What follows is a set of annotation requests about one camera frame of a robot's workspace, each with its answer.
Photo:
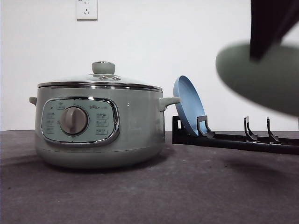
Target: dish rack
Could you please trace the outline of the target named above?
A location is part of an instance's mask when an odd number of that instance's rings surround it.
[[[187,133],[179,116],[172,117],[172,143],[206,147],[231,148],[255,152],[277,154],[299,154],[299,139],[280,138],[270,130],[270,119],[267,117],[268,137],[253,134],[249,127],[249,117],[244,118],[245,135],[221,134],[211,131],[207,116],[199,116],[196,120],[199,135],[193,137]],[[200,122],[205,122],[207,132],[200,129]]]

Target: electrical socket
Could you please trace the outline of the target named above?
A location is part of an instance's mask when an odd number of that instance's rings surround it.
[[[98,0],[76,0],[77,20],[98,20]]]

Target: pot handle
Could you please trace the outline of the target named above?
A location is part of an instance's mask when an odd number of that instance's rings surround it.
[[[166,98],[160,98],[159,99],[159,105],[158,110],[159,111],[165,111],[167,106],[171,104],[177,104],[180,102],[179,97],[166,97]]]
[[[36,97],[29,97],[29,102],[36,106],[37,98]]]

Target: blue plate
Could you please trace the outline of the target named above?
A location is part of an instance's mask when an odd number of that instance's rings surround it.
[[[176,108],[186,131],[191,136],[198,136],[196,118],[205,115],[205,111],[196,89],[186,76],[180,76],[176,80],[173,96],[180,97],[180,103],[176,104]],[[205,122],[200,123],[200,129],[207,133]]]

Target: table surface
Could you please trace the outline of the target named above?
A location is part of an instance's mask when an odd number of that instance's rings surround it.
[[[44,163],[33,131],[3,131],[0,171],[2,224],[299,223],[299,156],[173,145],[171,132],[147,162],[74,170]]]

